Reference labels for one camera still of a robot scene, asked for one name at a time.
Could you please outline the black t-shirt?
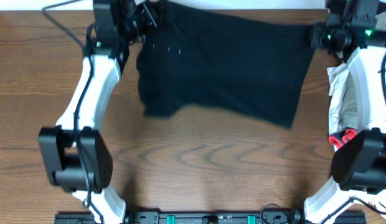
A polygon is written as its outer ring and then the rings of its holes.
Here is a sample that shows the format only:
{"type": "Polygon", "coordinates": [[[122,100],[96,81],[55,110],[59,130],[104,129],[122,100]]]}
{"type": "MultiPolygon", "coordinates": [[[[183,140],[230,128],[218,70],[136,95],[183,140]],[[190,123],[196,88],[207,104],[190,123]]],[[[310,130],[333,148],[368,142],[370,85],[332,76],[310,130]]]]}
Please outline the black t-shirt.
{"type": "Polygon", "coordinates": [[[146,116],[195,104],[290,128],[314,54],[308,25],[270,24],[158,1],[136,67],[146,116]]]}

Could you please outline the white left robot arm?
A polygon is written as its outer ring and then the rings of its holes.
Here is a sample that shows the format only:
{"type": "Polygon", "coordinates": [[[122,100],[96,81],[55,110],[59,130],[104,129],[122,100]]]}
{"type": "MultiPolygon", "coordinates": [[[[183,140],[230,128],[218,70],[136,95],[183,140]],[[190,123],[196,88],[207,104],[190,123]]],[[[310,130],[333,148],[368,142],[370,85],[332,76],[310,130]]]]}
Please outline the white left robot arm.
{"type": "Polygon", "coordinates": [[[55,126],[43,127],[38,142],[49,182],[81,201],[88,215],[70,223],[132,223],[126,202],[111,184],[113,159],[101,135],[110,96],[128,61],[129,47],[159,22],[151,1],[94,1],[94,22],[78,45],[82,74],[55,126]]]}

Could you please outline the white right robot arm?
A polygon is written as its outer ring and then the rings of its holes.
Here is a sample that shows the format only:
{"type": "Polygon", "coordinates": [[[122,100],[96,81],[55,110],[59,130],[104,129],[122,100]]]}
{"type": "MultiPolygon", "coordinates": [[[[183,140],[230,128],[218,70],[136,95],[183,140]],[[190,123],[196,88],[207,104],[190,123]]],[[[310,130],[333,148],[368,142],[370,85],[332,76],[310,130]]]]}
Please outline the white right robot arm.
{"type": "Polygon", "coordinates": [[[314,49],[344,53],[354,83],[357,134],[332,158],[331,177],[304,201],[305,223],[334,223],[355,203],[386,219],[386,31],[319,22],[314,49]]]}

